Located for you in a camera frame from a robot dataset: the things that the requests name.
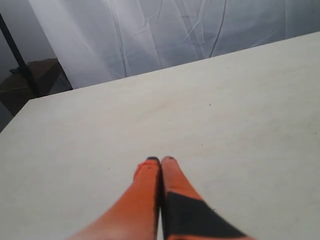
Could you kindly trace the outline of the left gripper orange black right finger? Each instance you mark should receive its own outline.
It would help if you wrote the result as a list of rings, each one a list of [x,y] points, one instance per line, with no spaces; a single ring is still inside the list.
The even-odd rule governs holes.
[[[193,188],[177,160],[161,161],[162,229],[165,240],[252,240],[219,216]]]

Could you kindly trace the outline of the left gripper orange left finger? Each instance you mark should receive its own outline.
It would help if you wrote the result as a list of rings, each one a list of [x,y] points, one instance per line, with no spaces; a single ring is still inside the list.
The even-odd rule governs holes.
[[[161,166],[148,157],[134,173],[133,182],[102,216],[70,240],[155,240],[159,220]]]

